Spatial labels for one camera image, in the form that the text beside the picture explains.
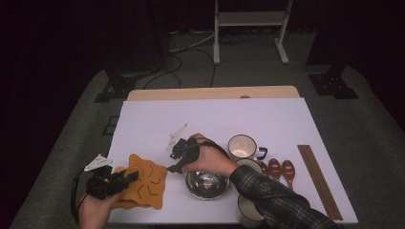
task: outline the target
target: plaid sleeve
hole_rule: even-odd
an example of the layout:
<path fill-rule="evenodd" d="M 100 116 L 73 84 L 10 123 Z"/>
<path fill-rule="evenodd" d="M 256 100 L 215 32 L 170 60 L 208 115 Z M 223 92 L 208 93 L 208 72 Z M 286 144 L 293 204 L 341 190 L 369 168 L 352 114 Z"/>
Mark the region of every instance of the plaid sleeve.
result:
<path fill-rule="evenodd" d="M 238 192 L 255 204 L 272 229 L 326 229 L 339 227 L 308 201 L 282 183 L 265 177 L 248 165 L 239 166 L 229 178 Z"/>

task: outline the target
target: white paper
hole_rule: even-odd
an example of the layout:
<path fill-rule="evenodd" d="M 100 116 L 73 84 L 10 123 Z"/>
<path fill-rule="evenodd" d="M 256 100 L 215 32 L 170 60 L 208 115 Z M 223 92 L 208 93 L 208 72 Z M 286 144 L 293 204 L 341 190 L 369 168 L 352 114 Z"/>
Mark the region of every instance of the white paper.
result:
<path fill-rule="evenodd" d="M 294 191 L 309 200 L 312 208 L 326 214 L 297 145 L 310 145 L 343 216 L 343 223 L 357 222 L 352 205 L 330 161 L 304 98 L 201 99 L 124 102 L 114 133 L 109 158 L 113 167 L 127 166 L 130 154 L 163 166 L 177 163 L 166 151 L 168 136 L 184 123 L 187 139 L 201 133 L 225 150 L 234 135 L 249 135 L 268 148 L 264 163 L 289 159 L 296 176 Z M 282 177 L 281 182 L 287 185 Z M 116 209 L 110 222 L 129 223 L 238 223 L 238 193 L 230 185 L 219 198 L 195 198 L 185 186 L 184 175 L 168 173 L 161 210 Z"/>

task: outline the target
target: wooden chopsticks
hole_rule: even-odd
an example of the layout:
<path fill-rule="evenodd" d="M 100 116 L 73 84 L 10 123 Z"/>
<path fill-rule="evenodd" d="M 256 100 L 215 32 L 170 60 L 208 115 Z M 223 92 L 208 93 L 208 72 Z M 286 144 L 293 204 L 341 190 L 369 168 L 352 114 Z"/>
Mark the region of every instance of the wooden chopsticks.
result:
<path fill-rule="evenodd" d="M 316 161 L 315 155 L 309 145 L 298 145 L 298 150 L 303 157 L 305 164 L 309 170 L 310 177 L 315 184 L 316 191 L 318 191 L 319 197 L 324 204 L 325 210 L 327 211 L 328 217 L 330 219 L 343 220 L 340 214 L 339 208 L 334 201 L 333 195 L 330 192 L 328 183 L 326 182 L 324 175 L 322 174 L 321 168 Z"/>

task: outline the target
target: mug handle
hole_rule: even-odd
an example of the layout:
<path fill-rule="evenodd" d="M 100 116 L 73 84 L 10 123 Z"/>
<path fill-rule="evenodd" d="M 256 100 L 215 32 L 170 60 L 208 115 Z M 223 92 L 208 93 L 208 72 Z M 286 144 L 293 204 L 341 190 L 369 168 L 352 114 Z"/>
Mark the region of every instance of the mug handle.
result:
<path fill-rule="evenodd" d="M 258 156 L 258 157 L 257 157 L 258 160 L 263 160 L 263 159 L 266 157 L 266 155 L 267 155 L 267 148 L 265 148 L 265 147 L 259 147 L 259 151 L 265 152 L 262 156 Z"/>

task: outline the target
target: metal stand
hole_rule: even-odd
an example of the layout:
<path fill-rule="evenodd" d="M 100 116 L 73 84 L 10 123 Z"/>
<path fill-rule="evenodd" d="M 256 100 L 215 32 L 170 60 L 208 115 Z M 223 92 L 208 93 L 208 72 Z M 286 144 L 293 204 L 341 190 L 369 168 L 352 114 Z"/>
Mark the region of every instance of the metal stand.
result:
<path fill-rule="evenodd" d="M 277 51 L 283 64 L 289 63 L 283 40 L 291 11 L 292 1 L 288 0 L 285 11 L 244 11 L 244 12 L 219 12 L 218 1 L 215 0 L 215 28 L 214 28 L 214 64 L 220 64 L 220 44 L 218 41 L 219 27 L 225 26 L 281 26 L 278 38 L 274 39 Z"/>
<path fill-rule="evenodd" d="M 333 95 L 336 99 L 358 98 L 352 88 L 348 88 L 341 75 L 346 65 L 335 64 L 327 73 L 310 74 L 309 79 L 319 95 Z"/>
<path fill-rule="evenodd" d="M 105 72 L 108 75 L 108 82 L 102 93 L 97 95 L 95 103 L 107 103 L 113 98 L 125 99 L 128 93 L 135 89 L 138 78 L 122 76 L 111 64 L 106 65 Z"/>

